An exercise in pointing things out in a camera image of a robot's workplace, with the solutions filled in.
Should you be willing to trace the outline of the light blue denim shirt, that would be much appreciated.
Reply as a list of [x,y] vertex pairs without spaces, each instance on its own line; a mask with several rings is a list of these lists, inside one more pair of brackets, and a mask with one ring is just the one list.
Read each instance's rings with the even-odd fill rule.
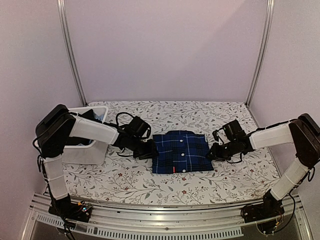
[[93,112],[93,116],[94,116],[94,119],[95,120],[98,120],[98,121],[100,121],[100,122],[104,122],[104,118],[105,118],[105,115],[106,115],[106,113],[104,112],[104,113],[97,113],[97,112]]

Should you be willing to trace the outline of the left aluminium frame post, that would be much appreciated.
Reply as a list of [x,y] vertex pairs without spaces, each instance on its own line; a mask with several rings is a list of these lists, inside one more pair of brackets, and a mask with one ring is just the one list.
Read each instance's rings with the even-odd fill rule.
[[67,54],[67,58],[69,61],[69,66],[71,70],[71,74],[73,77],[73,81],[75,84],[75,88],[79,97],[79,100],[81,102],[82,106],[87,106],[87,99],[85,96],[84,88],[81,82],[73,46],[72,46],[72,39],[71,34],[69,30],[69,24],[68,24],[68,18],[67,18],[67,11],[66,11],[66,3],[64,0],[57,0],[57,10],[58,10],[58,16],[60,21],[60,26],[62,30],[62,36],[64,40],[65,50]]

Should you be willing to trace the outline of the right aluminium frame post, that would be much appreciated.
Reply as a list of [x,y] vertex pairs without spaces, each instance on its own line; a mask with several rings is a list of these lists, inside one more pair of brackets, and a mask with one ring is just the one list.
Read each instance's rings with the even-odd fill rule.
[[274,15],[274,7],[275,7],[275,1],[274,0],[268,0],[266,2],[266,11],[265,11],[265,19],[263,24],[263,31],[262,31],[262,37],[261,37],[261,43],[259,47],[259,52],[257,56],[257,61],[255,64],[254,72],[252,81],[249,87],[249,92],[246,97],[245,104],[248,108],[251,107],[253,98],[256,92],[256,88],[258,85],[259,77],[261,74],[261,70],[264,63],[265,54],[268,47],[268,41],[270,37],[270,32],[272,28],[272,22],[273,22],[273,15]]

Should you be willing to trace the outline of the floral patterned table cloth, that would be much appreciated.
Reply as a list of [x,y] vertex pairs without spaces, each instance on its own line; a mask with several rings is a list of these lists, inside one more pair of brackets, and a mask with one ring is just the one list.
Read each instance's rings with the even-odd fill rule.
[[[139,116],[151,125],[154,134],[188,130],[204,134],[212,144],[212,132],[238,120],[247,132],[256,124],[240,102],[208,101],[96,101],[106,106],[107,122],[121,124]],[[131,157],[130,151],[118,155],[110,146],[98,165],[65,164],[64,179],[73,197],[97,202],[136,205],[192,206],[242,202],[260,199],[279,179],[272,156],[263,148],[235,156],[231,162],[213,162],[212,171],[154,174],[151,160]]]

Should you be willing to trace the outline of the blue plaid long sleeve shirt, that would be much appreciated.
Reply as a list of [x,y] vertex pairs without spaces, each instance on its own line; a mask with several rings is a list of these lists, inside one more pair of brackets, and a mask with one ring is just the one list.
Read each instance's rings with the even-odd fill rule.
[[188,130],[172,130],[154,134],[158,155],[152,158],[154,174],[175,174],[213,171],[212,161],[206,158],[209,144],[204,134]]

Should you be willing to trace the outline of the white plastic bin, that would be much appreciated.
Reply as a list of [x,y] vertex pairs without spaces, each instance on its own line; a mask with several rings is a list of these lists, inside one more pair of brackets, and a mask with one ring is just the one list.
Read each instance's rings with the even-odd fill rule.
[[[106,121],[109,111],[107,106],[69,108],[71,112],[79,114],[83,114],[89,109],[93,109],[98,114],[105,113],[104,121]],[[104,162],[107,148],[107,143],[96,140],[91,140],[90,144],[66,145],[61,156],[61,161],[63,164],[100,165]]]

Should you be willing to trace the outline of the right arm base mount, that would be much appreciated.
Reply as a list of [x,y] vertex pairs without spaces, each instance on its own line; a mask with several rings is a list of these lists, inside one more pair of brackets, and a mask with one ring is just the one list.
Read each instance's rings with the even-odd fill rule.
[[276,232],[284,220],[284,207],[281,200],[264,198],[263,203],[247,204],[240,215],[245,223],[257,222],[257,229],[264,235],[271,235]]

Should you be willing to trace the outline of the black shirt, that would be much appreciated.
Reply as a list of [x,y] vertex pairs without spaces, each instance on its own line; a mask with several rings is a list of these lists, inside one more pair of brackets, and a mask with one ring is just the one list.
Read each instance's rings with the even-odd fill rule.
[[80,113],[79,116],[88,120],[95,120],[95,113],[93,109],[89,109],[84,113]]

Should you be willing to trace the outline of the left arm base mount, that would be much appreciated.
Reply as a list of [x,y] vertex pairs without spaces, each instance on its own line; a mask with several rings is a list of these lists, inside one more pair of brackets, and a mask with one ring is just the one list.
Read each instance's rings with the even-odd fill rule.
[[59,200],[53,199],[48,213],[58,216],[63,220],[75,220],[88,223],[91,218],[92,210],[93,206],[91,203],[86,203],[84,201],[73,203],[68,195]]

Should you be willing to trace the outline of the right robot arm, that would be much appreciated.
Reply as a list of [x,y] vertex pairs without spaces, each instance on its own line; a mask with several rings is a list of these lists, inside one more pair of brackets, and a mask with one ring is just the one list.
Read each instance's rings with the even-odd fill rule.
[[212,161],[228,161],[234,155],[241,156],[260,149],[277,150],[278,166],[287,167],[280,179],[268,190],[266,200],[259,206],[258,213],[262,218],[269,218],[278,210],[278,203],[291,190],[297,188],[308,172],[320,161],[320,127],[308,114],[278,122],[273,125],[257,128],[245,133],[238,120],[233,120],[221,127],[227,142],[223,142],[219,132],[212,134],[216,142],[206,154]]

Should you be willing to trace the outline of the aluminium frame post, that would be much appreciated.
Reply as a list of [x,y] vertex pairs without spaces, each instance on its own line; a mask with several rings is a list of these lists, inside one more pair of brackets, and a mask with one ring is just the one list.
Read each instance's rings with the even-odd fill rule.
[[252,81],[249,87],[249,92],[246,97],[245,104],[248,108],[251,107],[253,98],[256,92],[256,88],[258,85],[259,77],[261,74],[261,70],[264,63],[265,54],[268,47],[268,41],[270,37],[270,32],[272,28],[272,22],[273,22],[273,15],[274,15],[274,7],[275,7],[275,1],[274,0],[268,0],[266,2],[266,11],[265,11],[265,19],[263,24],[263,31],[262,31],[262,37],[261,37],[261,43],[259,47],[259,52],[257,56],[257,61],[255,64],[254,72]]
[[73,77],[73,81],[75,84],[75,88],[79,97],[79,100],[81,102],[82,106],[87,106],[87,99],[85,96],[84,88],[81,82],[73,46],[72,46],[72,39],[71,34],[69,30],[69,24],[68,24],[68,18],[67,18],[67,11],[66,11],[66,3],[64,0],[57,0],[57,10],[58,10],[58,16],[60,21],[60,26],[62,30],[62,36],[64,40],[65,50],[67,54],[67,58],[69,61],[69,66],[71,70],[71,74]]

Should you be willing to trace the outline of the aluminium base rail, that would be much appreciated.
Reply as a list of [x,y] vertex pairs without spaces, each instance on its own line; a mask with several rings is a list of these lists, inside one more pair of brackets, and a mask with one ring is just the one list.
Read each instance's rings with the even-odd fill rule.
[[49,213],[50,198],[36,193],[22,232],[24,240],[313,240],[298,195],[283,200],[279,230],[260,232],[262,221],[245,222],[244,202],[190,206],[153,206],[93,201],[89,222],[70,229]]

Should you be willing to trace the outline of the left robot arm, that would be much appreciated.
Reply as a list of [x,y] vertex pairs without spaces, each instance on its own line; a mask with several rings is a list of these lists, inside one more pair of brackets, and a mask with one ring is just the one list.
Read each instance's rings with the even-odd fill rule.
[[43,172],[55,209],[63,216],[74,213],[69,202],[63,173],[63,154],[66,147],[91,147],[93,142],[132,151],[135,159],[152,159],[158,155],[152,139],[151,126],[138,116],[129,123],[104,122],[91,108],[84,113],[73,112],[59,104],[35,128],[32,146],[38,151],[38,168]]

